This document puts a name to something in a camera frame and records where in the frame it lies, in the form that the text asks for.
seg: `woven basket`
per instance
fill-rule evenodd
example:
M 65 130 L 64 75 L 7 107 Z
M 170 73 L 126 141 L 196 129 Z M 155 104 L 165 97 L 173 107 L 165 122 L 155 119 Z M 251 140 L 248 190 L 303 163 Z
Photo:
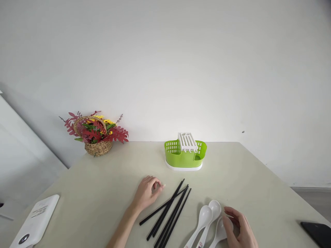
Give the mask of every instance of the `woven basket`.
M 75 132 L 79 135 L 79 137 L 83 137 L 81 133 L 79 133 L 78 129 L 77 129 L 77 124 L 78 122 L 84 120 L 84 119 L 94 119 L 97 121 L 100 121 L 103 125 L 103 127 L 107 130 L 106 124 L 103 122 L 103 120 L 94 117 L 94 116 L 82 116 L 80 118 L 78 118 L 75 123 L 73 124 L 73 129 L 75 130 Z M 96 144 L 89 144 L 89 143 L 85 143 L 85 150 L 87 151 L 88 154 L 93 155 L 93 156 L 102 156 L 104 154 L 106 154 L 107 152 L 110 151 L 111 147 L 113 146 L 113 142 L 111 141 L 101 141 L 99 143 Z

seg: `right hand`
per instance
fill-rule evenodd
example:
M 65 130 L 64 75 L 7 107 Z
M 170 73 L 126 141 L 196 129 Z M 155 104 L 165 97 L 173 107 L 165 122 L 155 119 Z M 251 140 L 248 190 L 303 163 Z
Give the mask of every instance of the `right hand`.
M 156 189 L 157 185 L 159 185 L 159 188 L 152 193 L 152 188 Z M 161 181 L 156 177 L 145 177 L 138 186 L 137 192 L 131 203 L 132 208 L 140 213 L 156 200 L 164 187 L 165 185 L 162 185 Z
M 223 216 L 223 224 L 227 233 L 229 247 L 259 248 L 258 242 L 256 241 L 253 231 L 248 224 L 247 218 L 242 213 L 232 207 L 224 207 L 224 211 L 226 214 L 231 216 Z M 232 221 L 234 225 L 239 227 L 240 234 L 238 237 L 235 237 L 230 221 Z

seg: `basket handle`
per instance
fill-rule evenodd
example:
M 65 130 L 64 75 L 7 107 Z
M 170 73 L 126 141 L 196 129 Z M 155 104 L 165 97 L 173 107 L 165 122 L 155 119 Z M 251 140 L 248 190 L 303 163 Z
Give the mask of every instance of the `basket handle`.
M 94 116 L 89 115 L 89 116 L 82 116 L 82 117 L 79 117 L 79 118 L 75 121 L 75 123 L 73 124 L 73 130 L 79 135 L 79 137 L 82 138 L 83 135 L 80 134 L 80 133 L 78 132 L 77 124 L 78 124 L 78 122 L 80 122 L 80 121 L 82 121 L 82 120 L 84 120 L 84 119 L 94 119 L 94 120 L 100 121 L 100 122 L 102 123 L 103 127 L 105 128 L 106 132 L 108 133 L 108 130 L 107 130 L 106 124 L 103 122 L 102 119 L 99 119 L 99 118 L 97 118 L 97 117 L 94 117 Z

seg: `white device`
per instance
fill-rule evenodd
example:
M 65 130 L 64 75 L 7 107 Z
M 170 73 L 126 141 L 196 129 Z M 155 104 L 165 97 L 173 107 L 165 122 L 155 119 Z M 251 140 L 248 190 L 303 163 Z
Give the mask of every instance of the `white device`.
M 53 195 L 35 204 L 9 248 L 32 248 L 49 223 L 60 196 Z

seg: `beige table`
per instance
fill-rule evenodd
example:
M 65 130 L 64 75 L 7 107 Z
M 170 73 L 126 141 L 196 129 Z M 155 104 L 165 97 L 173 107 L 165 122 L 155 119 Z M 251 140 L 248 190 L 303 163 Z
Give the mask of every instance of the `beige table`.
M 141 227 L 138 222 L 168 200 L 183 178 L 192 191 L 167 247 L 183 247 L 197 226 L 200 208 L 212 199 L 243 212 L 261 248 L 317 247 L 299 221 L 331 226 L 324 217 L 240 143 L 207 145 L 204 165 L 196 172 L 168 169 L 164 164 L 162 142 L 115 143 L 105 156 L 84 155 L 39 197 L 41 200 L 53 194 L 60 195 L 44 237 L 35 247 L 105 247 L 136 187 L 148 174 L 158 177 L 167 186 L 155 204 L 141 213 L 126 247 L 153 247 L 156 239 L 147 242 L 146 236 L 158 215 Z M 0 237 L 1 248 L 10 246 L 31 208 Z M 215 223 L 208 233 L 206 247 L 213 239 L 214 229 Z M 218 246 L 228 247 L 226 240 Z

